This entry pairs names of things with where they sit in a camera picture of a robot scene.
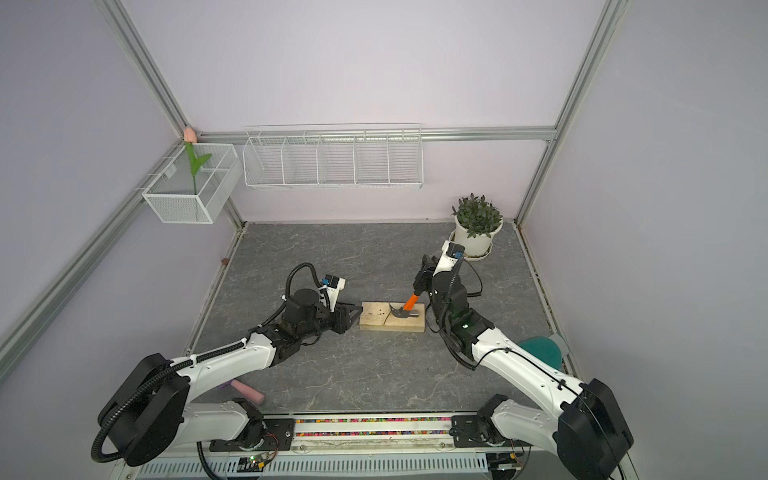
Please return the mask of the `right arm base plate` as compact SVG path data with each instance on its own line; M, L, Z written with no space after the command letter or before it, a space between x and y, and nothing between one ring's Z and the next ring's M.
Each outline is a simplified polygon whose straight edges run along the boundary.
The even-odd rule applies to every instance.
M449 435L458 448L512 447L488 418L476 414L452 416Z

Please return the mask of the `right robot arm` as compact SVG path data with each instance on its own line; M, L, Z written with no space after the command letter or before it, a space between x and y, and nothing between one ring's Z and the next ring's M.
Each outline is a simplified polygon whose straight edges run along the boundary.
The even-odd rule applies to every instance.
M509 339L469 304L460 253L425 256L414 293L427 294L437 333L462 366L485 367L534 402L494 397L478 412L487 437L521 440L555 454L576 479L624 479L634 438L613 391L548 365Z

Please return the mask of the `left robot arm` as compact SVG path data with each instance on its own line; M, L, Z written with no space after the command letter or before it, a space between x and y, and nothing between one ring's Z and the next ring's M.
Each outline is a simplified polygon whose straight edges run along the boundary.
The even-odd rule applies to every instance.
M363 308L337 296L330 287L300 289L238 341L187 357L142 359L98 416L92 460L140 466L171 447L206 441L231 442L242 450L278 446L263 414L244 397L219 404L194 401L244 374L282 363L327 331L345 333Z

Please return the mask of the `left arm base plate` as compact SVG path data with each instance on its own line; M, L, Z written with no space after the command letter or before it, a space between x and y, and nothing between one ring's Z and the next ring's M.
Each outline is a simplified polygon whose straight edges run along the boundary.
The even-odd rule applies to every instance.
M289 417L250 422L234 440L213 440L211 452L287 451L294 439L296 421Z

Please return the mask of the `orange handled claw hammer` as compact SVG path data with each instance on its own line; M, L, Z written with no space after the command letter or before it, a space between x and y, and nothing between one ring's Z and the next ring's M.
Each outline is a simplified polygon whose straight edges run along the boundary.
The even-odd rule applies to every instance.
M395 318L409 318L412 316L412 310L418 302L420 295L414 292L411 297L400 307L394 307L390 304L390 314Z

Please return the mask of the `wooden block with nail holes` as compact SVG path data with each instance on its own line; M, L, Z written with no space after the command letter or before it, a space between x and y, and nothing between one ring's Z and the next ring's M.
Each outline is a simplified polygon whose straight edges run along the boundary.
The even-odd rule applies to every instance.
M394 316L388 302L363 302L362 306L359 318L361 330L423 333L426 329L426 305L423 303L417 303L408 318Z

